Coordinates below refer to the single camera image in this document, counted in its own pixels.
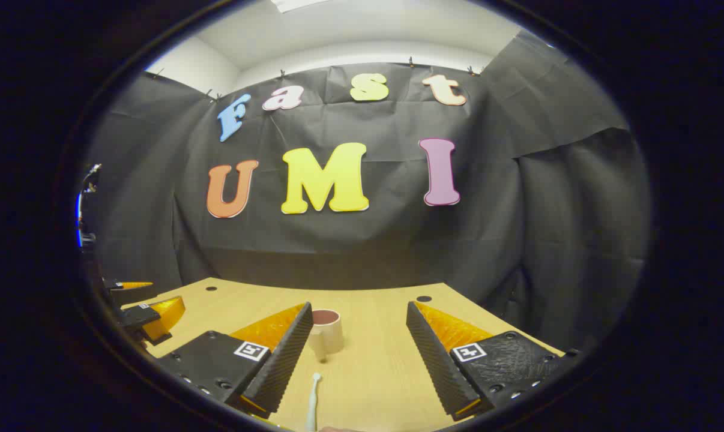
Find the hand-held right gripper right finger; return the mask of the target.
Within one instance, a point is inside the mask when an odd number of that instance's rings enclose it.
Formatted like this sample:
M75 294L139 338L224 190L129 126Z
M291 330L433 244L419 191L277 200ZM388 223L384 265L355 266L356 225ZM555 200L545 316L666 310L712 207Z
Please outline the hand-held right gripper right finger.
M514 330L491 334L421 302L409 302L406 325L442 409L455 421L517 404L581 354L557 355Z

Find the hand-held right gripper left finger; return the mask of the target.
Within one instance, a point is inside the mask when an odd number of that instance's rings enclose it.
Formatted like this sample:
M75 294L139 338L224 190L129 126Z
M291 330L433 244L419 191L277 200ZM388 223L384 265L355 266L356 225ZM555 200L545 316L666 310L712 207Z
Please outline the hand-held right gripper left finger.
M280 407L313 325L312 304L304 302L231 334L205 331L158 364L189 388L267 419Z

